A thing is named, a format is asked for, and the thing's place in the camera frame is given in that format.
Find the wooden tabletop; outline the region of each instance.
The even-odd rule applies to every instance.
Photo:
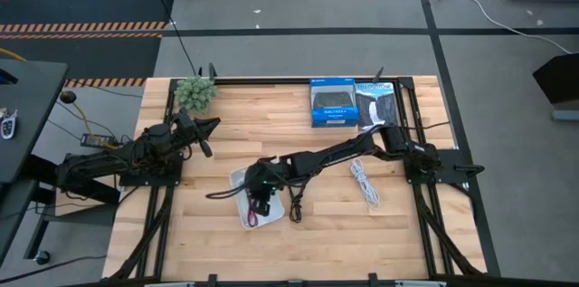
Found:
[[[136,137],[143,128],[162,122],[169,82],[147,80]],[[437,78],[417,76],[414,83],[423,125],[447,121]],[[363,280],[369,273],[379,279],[427,278],[413,192],[400,161],[361,158],[382,199],[377,211],[368,210],[349,162],[325,169],[308,184],[300,224],[288,218],[286,191],[281,194],[286,215],[254,230],[242,227],[233,198],[204,197],[229,189],[229,174],[259,157],[320,150],[358,134],[357,128],[311,128],[308,91],[307,84],[218,86],[211,111],[203,116],[222,120],[209,140],[214,156],[205,158],[195,145],[184,163],[163,281],[206,281],[209,273],[218,274],[220,281]],[[454,147],[450,126],[425,133],[437,148]],[[103,276],[114,273],[140,239],[149,192],[141,187],[119,207]],[[445,185],[439,185],[438,192],[447,233],[471,263],[485,271],[469,199]],[[440,250],[431,236],[441,273]],[[154,254],[157,242],[151,245],[149,254]],[[153,262],[150,256],[148,274]]]

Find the product box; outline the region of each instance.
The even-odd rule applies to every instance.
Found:
[[[374,125],[397,125],[394,86],[390,82],[357,83],[358,127],[366,131]]]
[[[309,80],[312,128],[354,127],[358,108],[352,78]]]

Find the yellow cable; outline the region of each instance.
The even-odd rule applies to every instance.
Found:
[[[14,57],[16,60],[18,60],[18,61],[26,61],[26,59],[25,59],[24,57],[18,55],[17,53],[12,53],[12,52],[10,52],[10,51],[7,51],[7,50],[4,49],[4,48],[0,48],[0,53],[6,54],[6,55],[8,55],[8,56],[12,56],[12,57]]]
[[[76,108],[76,110],[78,110],[79,113],[81,114],[82,121],[84,122],[84,126],[87,128],[87,131],[89,132],[90,137],[95,139],[95,140],[98,140],[98,138],[95,137],[95,135],[92,134],[92,131],[90,130],[89,122],[87,121],[87,117],[84,115],[84,111],[81,110],[81,108],[79,107],[79,105],[76,104],[76,102],[73,102],[72,106],[74,106],[74,108]],[[102,145],[106,148],[113,149],[113,150],[119,148],[119,147],[111,146],[108,143],[103,143]]]

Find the white tray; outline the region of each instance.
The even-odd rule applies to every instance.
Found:
[[[241,169],[233,171],[229,175],[229,182],[230,182],[232,188],[236,188],[243,183],[243,180],[245,179],[245,171],[246,170],[247,170],[246,167],[241,168]],[[285,213],[285,209],[283,208],[283,205],[281,204],[280,192],[281,191],[276,191],[275,195],[271,196],[270,215],[265,217],[265,216],[256,214],[257,225],[254,227],[251,227],[249,225],[249,223],[247,222],[247,212],[249,211],[249,207],[250,207],[249,201],[247,199],[247,193],[245,192],[245,190],[243,190],[242,192],[236,194],[235,195],[235,202],[237,203],[237,211],[239,211],[239,218],[242,221],[243,228],[254,229],[257,227],[261,227],[263,225],[267,225],[269,223],[273,223],[274,221],[282,218],[283,214]]]

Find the caster wheel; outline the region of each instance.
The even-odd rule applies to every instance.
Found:
[[[51,254],[49,254],[46,251],[38,251],[38,253],[34,257],[34,261],[38,265],[45,265],[51,261]]]

